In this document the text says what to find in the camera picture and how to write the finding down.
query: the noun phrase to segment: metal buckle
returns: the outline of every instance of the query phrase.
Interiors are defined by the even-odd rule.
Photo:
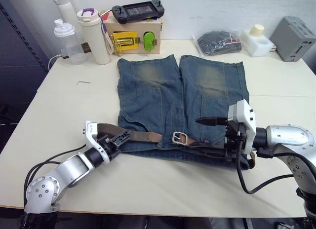
[[[178,137],[177,134],[182,134],[182,135],[184,135],[186,137],[186,140],[185,140],[184,143],[179,142],[179,140],[181,138]],[[187,146],[188,145],[188,136],[185,133],[174,131],[173,134],[172,134],[172,142],[175,143],[175,144],[181,144],[181,145]]]

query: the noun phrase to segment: gray box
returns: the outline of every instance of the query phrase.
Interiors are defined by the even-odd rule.
[[[284,17],[270,37],[284,61],[297,62],[316,41],[315,34],[298,17]]]

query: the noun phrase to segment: jeans pocket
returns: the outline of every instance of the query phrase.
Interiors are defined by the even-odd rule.
[[[227,117],[229,106],[235,103],[235,99],[203,94],[201,117]],[[225,126],[200,125],[199,127],[200,139],[214,145],[224,145],[225,133]]]
[[[135,131],[163,133],[162,94],[160,88],[124,97],[118,125]]]

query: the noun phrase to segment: white wall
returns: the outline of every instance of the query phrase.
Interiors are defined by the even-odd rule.
[[[109,9],[148,0],[72,0],[74,8]],[[54,20],[60,14],[52,0],[11,0],[48,57],[59,53],[53,34]],[[201,29],[228,28],[238,30],[262,24],[270,36],[282,17],[300,17],[316,32],[316,0],[161,0],[163,16],[162,39],[190,39]],[[316,72],[316,45],[304,60]]]

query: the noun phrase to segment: jeans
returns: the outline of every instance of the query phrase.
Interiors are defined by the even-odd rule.
[[[123,153],[234,166],[234,159],[210,157],[175,145],[171,136],[179,131],[197,142],[224,146],[224,126],[205,126],[195,119],[226,117],[229,105],[242,99],[249,101],[242,62],[228,64],[185,55],[178,67],[170,55],[146,61],[120,59],[118,69],[118,125],[163,135],[158,144],[130,141],[121,146]],[[248,168],[245,159],[242,165]]]

